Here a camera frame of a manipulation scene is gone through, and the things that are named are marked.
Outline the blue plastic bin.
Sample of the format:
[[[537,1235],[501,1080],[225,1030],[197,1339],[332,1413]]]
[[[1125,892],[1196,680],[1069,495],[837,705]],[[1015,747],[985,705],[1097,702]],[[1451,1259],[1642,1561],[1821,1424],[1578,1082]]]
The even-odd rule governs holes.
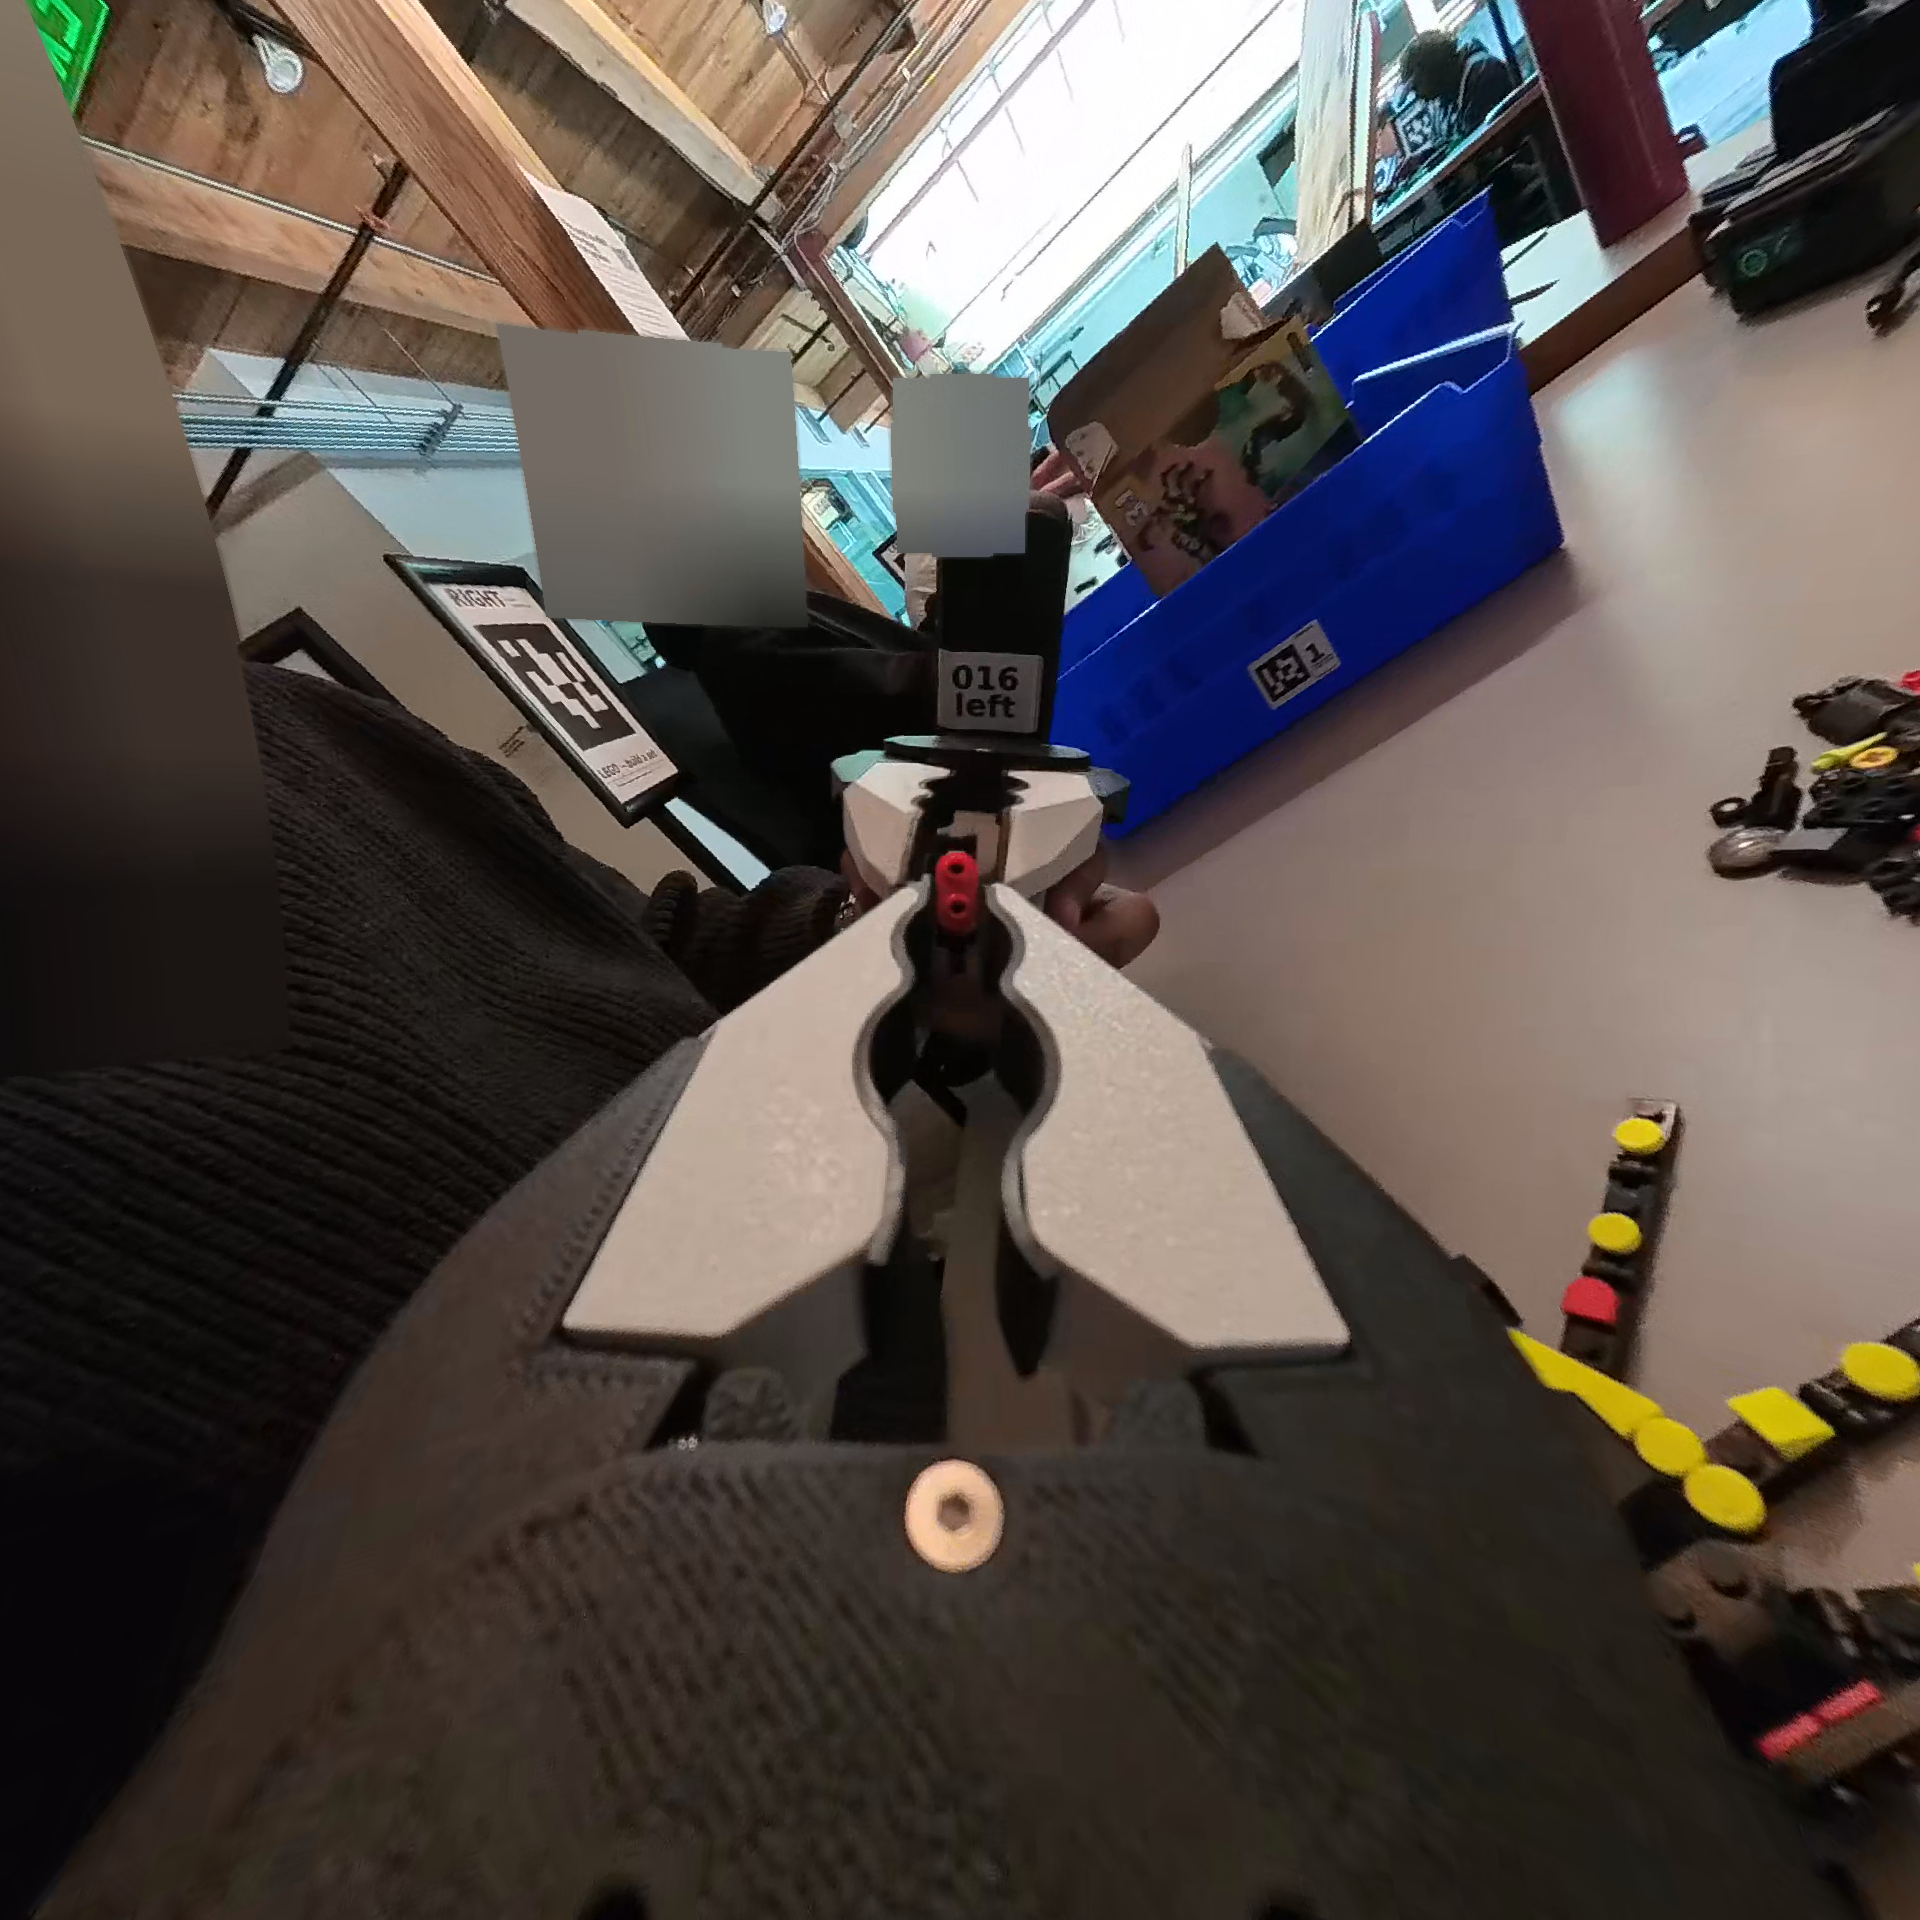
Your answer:
[[[1337,300],[1312,344],[1355,408],[1359,378],[1511,322],[1495,214],[1480,193]]]
[[[1128,784],[1115,837],[1357,687],[1562,544],[1511,325],[1357,378],[1370,435],[1176,592],[1068,613],[1054,735]]]

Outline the black battery case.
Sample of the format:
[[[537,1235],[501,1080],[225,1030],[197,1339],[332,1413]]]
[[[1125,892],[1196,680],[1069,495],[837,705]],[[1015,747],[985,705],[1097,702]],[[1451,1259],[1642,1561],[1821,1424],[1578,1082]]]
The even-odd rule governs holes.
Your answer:
[[[1914,250],[1917,8],[1807,12],[1767,76],[1767,143],[1689,214],[1700,276],[1746,320]]]

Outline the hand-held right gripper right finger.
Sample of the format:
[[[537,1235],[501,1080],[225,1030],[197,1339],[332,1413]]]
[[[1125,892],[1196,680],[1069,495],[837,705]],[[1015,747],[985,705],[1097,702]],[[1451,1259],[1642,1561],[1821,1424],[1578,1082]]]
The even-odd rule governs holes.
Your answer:
[[[1054,1374],[1321,1363],[1351,1334],[1213,1050],[1009,887],[999,994],[1036,1055],[1000,1169],[1028,1359]]]

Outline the person's black sweater torso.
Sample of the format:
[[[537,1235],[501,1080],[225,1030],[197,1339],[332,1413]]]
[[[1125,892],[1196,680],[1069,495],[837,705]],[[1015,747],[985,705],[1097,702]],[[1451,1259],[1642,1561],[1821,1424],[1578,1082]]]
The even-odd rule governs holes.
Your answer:
[[[191,1686],[355,1367],[438,1259],[716,1014],[650,890],[504,767],[243,672],[289,1033],[3,1086],[3,1915]]]

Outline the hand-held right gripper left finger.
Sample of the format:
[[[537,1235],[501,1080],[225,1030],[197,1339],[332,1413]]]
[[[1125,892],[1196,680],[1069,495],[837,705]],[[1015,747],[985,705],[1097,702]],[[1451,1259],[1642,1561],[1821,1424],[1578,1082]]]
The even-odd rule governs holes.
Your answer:
[[[726,1014],[571,1299],[602,1347],[864,1347],[863,1279],[900,1227],[874,1045],[914,987],[902,887]]]

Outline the person's left hand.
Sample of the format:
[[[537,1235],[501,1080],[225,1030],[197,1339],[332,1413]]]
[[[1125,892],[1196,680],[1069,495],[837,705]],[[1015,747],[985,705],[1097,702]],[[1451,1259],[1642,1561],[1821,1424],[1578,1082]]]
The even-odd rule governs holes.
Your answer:
[[[1053,886],[1044,896],[1049,924],[1115,970],[1136,961],[1160,934],[1160,911],[1143,892],[1117,887],[1092,868]]]

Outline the black yellow lego scorpion model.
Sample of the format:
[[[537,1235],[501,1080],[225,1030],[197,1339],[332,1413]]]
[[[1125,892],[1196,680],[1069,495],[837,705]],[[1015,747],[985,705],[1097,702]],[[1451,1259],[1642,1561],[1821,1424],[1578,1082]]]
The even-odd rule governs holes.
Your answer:
[[[1676,1185],[1684,1111],[1634,1097],[1609,1130],[1602,1201],[1559,1303],[1555,1341],[1482,1293],[1531,1378],[1581,1410],[1654,1620],[1718,1728],[1811,1802],[1914,1786],[1914,1575],[1830,1588],[1778,1559],[1788,1501],[1914,1430],[1914,1319],[1842,1345],[1793,1387],[1748,1387],[1700,1431],[1634,1387],[1632,1357]]]

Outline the maroon water bottle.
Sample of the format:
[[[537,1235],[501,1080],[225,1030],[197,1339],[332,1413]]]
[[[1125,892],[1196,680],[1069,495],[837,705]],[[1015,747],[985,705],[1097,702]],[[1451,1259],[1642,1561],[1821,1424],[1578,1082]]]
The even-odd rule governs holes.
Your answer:
[[[1521,3],[1551,126],[1597,241],[1612,247],[1687,193],[1638,3]]]

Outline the green exit sign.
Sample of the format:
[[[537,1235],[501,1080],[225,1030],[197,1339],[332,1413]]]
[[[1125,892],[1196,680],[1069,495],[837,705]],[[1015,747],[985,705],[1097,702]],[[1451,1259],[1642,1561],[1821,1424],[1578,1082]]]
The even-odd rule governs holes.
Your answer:
[[[112,22],[109,3],[26,3],[74,116]]]

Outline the person's left forearm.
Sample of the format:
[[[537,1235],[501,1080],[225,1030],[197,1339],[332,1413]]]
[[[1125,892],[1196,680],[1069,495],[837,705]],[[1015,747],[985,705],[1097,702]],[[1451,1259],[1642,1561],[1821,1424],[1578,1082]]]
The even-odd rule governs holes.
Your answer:
[[[781,868],[747,892],[663,877],[645,899],[642,925],[704,1006],[729,1014],[859,920],[852,883],[808,866]]]

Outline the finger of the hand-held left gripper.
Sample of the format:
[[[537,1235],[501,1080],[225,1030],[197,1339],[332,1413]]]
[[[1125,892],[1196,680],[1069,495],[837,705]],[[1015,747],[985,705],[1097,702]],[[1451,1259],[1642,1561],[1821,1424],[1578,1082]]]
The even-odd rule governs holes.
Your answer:
[[[879,902],[915,873],[924,806],[947,771],[930,762],[841,762],[837,803],[853,892]]]
[[[1040,902],[1092,862],[1107,800],[1091,767],[1019,767],[1007,774],[1006,793],[1009,796],[997,806],[980,873],[987,883]]]

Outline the black framed marker sign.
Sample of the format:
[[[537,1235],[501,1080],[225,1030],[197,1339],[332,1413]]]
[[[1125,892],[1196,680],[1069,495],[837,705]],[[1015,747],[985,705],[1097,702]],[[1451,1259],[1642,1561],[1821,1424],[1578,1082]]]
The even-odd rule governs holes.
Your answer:
[[[524,567],[397,553],[385,565],[611,818],[633,828],[672,799],[678,765]]]

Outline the pile of loose lego pieces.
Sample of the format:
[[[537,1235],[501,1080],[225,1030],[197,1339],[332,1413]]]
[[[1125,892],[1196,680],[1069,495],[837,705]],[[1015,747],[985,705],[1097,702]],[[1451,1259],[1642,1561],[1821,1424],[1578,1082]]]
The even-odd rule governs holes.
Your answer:
[[[1843,676],[1790,715],[1804,741],[1771,747],[1746,793],[1710,806],[1710,873],[1859,887],[1914,925],[1917,674]]]

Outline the white paper notice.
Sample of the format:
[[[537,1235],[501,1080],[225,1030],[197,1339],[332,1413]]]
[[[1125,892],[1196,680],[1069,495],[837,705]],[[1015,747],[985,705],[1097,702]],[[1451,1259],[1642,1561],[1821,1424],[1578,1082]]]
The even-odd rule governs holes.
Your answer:
[[[588,202],[526,177],[532,193],[560,221],[573,250],[581,257],[592,280],[620,311],[628,328],[642,339],[685,341],[685,325],[672,317],[659,293],[640,271],[623,237]]]

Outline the red black lego tail segment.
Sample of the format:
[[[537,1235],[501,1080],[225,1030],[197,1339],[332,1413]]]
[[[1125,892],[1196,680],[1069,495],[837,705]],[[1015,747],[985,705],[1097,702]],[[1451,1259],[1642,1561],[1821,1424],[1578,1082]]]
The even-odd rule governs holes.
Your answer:
[[[989,883],[971,852],[943,852],[930,868],[930,896],[908,925],[914,989],[912,1080],[932,1106],[967,1126],[965,1090],[997,1069],[1006,1023],[1000,975],[1006,928],[992,913]]]

